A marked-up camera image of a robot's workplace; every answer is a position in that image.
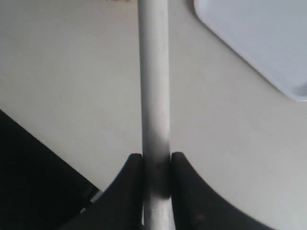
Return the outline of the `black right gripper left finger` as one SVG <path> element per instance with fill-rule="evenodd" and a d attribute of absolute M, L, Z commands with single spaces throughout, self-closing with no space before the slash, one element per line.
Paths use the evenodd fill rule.
<path fill-rule="evenodd" d="M 61 230 L 139 230 L 142 225 L 144 166 L 141 154 L 129 155 L 103 194 Z"/>

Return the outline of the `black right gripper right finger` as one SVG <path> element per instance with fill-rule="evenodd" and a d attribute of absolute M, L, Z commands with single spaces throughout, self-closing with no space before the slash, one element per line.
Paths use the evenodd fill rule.
<path fill-rule="evenodd" d="M 177 230 L 267 230 L 217 194 L 184 153 L 171 155 L 172 208 Z"/>

